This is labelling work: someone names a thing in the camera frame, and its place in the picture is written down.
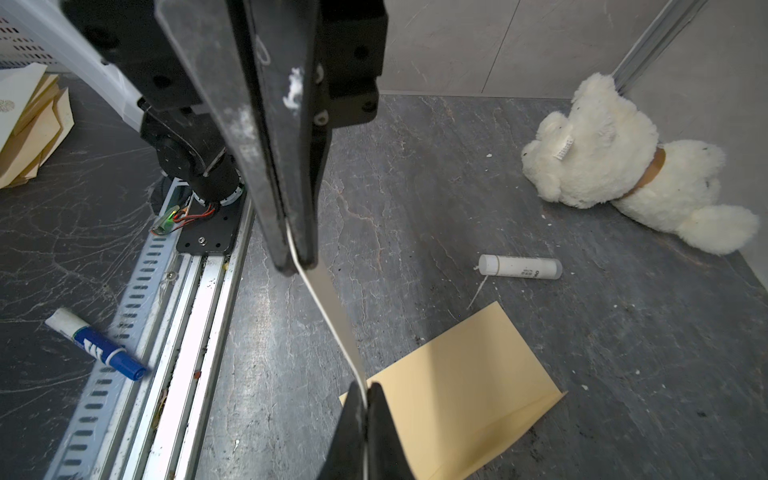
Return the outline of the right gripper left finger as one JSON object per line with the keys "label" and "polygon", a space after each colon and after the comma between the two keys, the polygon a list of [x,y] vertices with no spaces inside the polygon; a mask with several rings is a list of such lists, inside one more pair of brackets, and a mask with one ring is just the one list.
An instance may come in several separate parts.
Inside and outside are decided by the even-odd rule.
{"label": "right gripper left finger", "polygon": [[366,394],[352,382],[318,480],[364,478],[366,425]]}

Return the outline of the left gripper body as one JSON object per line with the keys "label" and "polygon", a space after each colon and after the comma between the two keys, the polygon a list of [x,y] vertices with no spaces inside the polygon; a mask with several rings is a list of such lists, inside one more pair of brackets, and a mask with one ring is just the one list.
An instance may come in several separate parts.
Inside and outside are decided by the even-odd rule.
{"label": "left gripper body", "polygon": [[322,1],[322,65],[329,125],[372,121],[378,111],[388,14],[382,0]]}

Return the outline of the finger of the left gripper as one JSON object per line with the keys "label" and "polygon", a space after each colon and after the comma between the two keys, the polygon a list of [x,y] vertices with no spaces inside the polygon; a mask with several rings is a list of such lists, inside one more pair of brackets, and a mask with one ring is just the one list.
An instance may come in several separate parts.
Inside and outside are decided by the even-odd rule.
{"label": "finger of the left gripper", "polygon": [[158,1],[155,18],[234,156],[274,268],[288,244],[242,1]]}
{"label": "finger of the left gripper", "polygon": [[239,57],[244,98],[254,122],[256,161],[247,168],[257,216],[274,267],[317,262],[317,180],[328,140],[313,117],[322,94],[321,9],[318,1],[242,1]]}

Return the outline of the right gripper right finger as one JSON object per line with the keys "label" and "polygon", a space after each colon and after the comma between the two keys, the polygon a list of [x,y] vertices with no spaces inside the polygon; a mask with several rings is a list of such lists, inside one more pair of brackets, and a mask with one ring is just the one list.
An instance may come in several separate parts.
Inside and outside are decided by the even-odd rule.
{"label": "right gripper right finger", "polygon": [[368,479],[415,479],[379,383],[367,392],[366,449]]}

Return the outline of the yellow envelope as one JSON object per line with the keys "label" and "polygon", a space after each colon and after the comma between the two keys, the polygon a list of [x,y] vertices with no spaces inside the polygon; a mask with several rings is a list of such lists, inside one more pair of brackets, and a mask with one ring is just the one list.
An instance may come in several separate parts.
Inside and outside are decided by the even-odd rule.
{"label": "yellow envelope", "polygon": [[384,390],[415,479],[464,479],[519,440],[563,397],[494,302],[372,378],[349,320],[328,323],[360,390]]}

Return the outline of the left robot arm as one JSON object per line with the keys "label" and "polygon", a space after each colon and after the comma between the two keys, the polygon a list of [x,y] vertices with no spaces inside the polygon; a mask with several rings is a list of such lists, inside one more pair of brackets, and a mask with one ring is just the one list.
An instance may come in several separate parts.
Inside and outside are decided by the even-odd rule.
{"label": "left robot arm", "polygon": [[205,203],[246,193],[275,268],[318,261],[336,128],[372,121],[381,1],[5,1]]}

